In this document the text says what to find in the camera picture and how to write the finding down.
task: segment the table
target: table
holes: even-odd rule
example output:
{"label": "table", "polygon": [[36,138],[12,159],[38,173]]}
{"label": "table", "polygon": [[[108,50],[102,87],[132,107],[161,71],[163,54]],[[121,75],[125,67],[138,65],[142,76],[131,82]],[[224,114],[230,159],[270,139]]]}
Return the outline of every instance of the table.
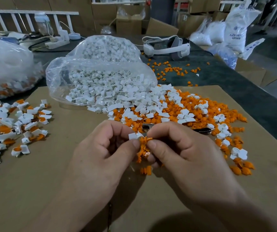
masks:
{"label": "table", "polygon": [[[129,40],[135,44],[140,44],[138,37],[128,37]],[[48,62],[57,57],[65,56],[69,51],[80,41],[71,41],[69,45],[58,48],[57,50],[65,50],[66,52],[57,53],[34,53],[34,59],[36,62],[41,61],[45,66]],[[141,59],[144,63],[148,63],[148,58],[141,55]],[[167,73],[165,76],[166,81],[159,81],[162,84],[171,83],[173,86],[186,86],[188,81],[204,85],[219,85],[226,93],[228,93],[235,101],[237,101],[245,111],[250,114],[260,125],[262,125],[274,138],[277,139],[277,99],[260,87],[254,85],[252,82],[244,78],[242,75],[226,66],[223,62],[217,60],[212,55],[203,51],[197,45],[191,43],[191,53],[189,56],[182,58],[180,61],[173,61],[170,56],[154,56],[150,61],[161,62],[161,66],[155,66],[158,68],[157,72],[162,71],[165,68],[163,62],[169,61],[172,67],[182,67],[188,70],[188,74],[185,76],[177,76],[175,72]],[[191,69],[201,68],[199,71],[199,77],[196,74],[191,73]],[[46,86],[45,79],[42,79],[38,84],[25,93],[17,94],[15,96],[3,99],[3,102],[13,103],[18,99],[27,98],[37,87]]]}

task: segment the plastic bottle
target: plastic bottle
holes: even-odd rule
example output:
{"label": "plastic bottle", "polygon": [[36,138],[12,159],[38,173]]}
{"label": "plastic bottle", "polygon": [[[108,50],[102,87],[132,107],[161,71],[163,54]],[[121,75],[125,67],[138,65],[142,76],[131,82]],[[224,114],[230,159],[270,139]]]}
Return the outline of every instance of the plastic bottle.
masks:
{"label": "plastic bottle", "polygon": [[38,31],[42,35],[52,36],[54,34],[54,32],[52,30],[52,27],[51,27],[51,24],[50,24],[49,17],[46,15],[45,12],[36,13],[34,18],[35,18],[35,21],[36,21],[37,26],[38,26]]}

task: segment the right hand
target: right hand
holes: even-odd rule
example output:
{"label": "right hand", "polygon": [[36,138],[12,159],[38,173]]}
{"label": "right hand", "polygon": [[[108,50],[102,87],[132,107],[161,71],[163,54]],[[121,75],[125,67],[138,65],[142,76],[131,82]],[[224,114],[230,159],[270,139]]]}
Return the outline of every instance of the right hand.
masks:
{"label": "right hand", "polygon": [[[208,137],[176,122],[156,124],[147,133],[152,153],[172,173],[178,186],[197,203],[236,203],[245,195],[222,152]],[[166,143],[157,139],[167,139]],[[153,155],[148,157],[158,167]]]}

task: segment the white vr headset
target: white vr headset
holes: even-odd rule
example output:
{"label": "white vr headset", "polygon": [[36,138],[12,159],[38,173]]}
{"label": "white vr headset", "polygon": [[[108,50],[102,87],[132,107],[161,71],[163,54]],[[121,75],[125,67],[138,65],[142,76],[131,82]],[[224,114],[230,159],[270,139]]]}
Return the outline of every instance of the white vr headset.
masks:
{"label": "white vr headset", "polygon": [[[188,39],[182,39],[174,35],[168,38],[145,36],[142,38],[144,43],[144,53],[147,57],[154,54],[170,54],[173,60],[178,60],[190,54],[190,42]],[[168,41],[166,49],[154,49],[152,43]]]}

